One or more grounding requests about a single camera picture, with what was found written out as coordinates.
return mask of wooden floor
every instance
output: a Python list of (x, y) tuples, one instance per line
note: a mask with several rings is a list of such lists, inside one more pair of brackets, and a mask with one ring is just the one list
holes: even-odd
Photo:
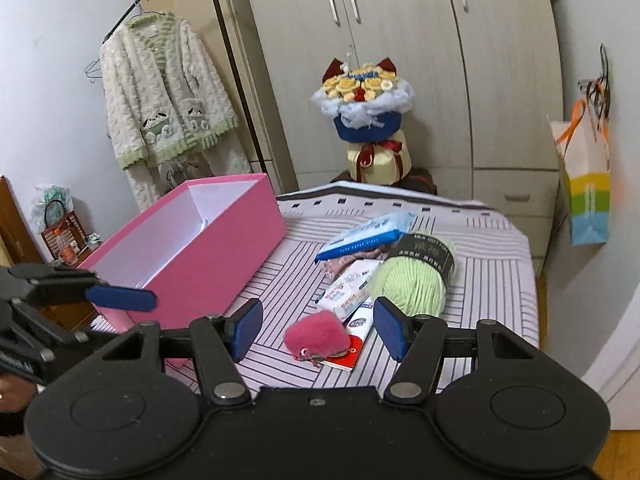
[[(539, 278), (536, 285), (540, 348), (544, 350), (548, 334), (544, 278)], [(603, 480), (640, 480), (640, 431), (611, 431), (593, 469)]]
[(593, 469), (603, 480), (639, 480), (640, 431), (611, 431)]

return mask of plastic bottle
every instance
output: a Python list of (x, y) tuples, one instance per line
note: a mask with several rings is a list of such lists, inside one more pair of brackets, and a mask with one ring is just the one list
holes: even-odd
[(60, 229), (55, 229), (53, 235), (56, 237), (56, 247), (58, 248), (58, 257), (62, 259), (67, 265), (74, 264), (78, 258), (76, 258), (76, 252), (71, 246), (67, 233), (62, 233)]

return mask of red and white packet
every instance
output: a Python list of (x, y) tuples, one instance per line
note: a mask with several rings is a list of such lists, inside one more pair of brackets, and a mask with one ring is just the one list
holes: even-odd
[(328, 357), (322, 364), (351, 372), (362, 353), (364, 342), (373, 326), (373, 301), (367, 298), (353, 313), (346, 325), (347, 334), (351, 340), (347, 355), (342, 357)]

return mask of black yarn label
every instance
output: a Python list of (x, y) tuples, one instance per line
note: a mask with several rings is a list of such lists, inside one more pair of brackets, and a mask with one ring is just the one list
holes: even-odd
[(442, 278), (444, 286), (449, 286), (456, 268), (453, 254), (449, 248), (436, 237), (411, 233), (404, 235), (391, 249), (389, 256), (408, 256), (420, 260), (436, 269)]

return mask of light green yarn skein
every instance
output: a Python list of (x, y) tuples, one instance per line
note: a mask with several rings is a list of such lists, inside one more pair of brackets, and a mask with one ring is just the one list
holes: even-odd
[[(455, 247), (448, 240), (426, 232), (414, 233), (437, 238), (448, 247), (455, 259)], [(444, 309), (446, 295), (447, 289), (438, 271), (408, 256), (386, 260), (378, 267), (370, 286), (373, 300), (385, 296), (407, 316), (439, 316)]]

